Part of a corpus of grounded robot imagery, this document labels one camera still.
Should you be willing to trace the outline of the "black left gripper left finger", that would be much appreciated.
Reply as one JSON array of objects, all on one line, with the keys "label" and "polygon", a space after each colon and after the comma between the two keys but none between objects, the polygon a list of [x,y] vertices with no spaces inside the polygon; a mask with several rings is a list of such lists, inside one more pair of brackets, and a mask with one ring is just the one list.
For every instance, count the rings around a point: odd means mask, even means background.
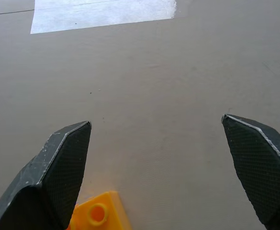
[{"label": "black left gripper left finger", "polygon": [[82,185],[92,125],[54,132],[0,198],[0,230],[66,230]]}]

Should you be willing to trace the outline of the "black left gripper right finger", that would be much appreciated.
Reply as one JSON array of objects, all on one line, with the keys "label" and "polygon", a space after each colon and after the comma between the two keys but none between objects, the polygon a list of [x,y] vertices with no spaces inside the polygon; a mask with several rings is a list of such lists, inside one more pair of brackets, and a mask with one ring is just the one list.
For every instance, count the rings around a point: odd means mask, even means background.
[{"label": "black left gripper right finger", "polygon": [[266,230],[280,230],[280,133],[258,121],[224,114],[236,174]]}]

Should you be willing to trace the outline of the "yellow plastic cube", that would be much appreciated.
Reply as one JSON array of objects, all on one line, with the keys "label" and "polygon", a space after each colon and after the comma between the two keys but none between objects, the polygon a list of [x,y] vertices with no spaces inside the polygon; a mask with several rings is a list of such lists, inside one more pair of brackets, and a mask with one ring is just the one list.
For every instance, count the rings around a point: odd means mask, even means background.
[{"label": "yellow plastic cube", "polygon": [[132,230],[117,191],[108,191],[77,204],[66,230]]}]

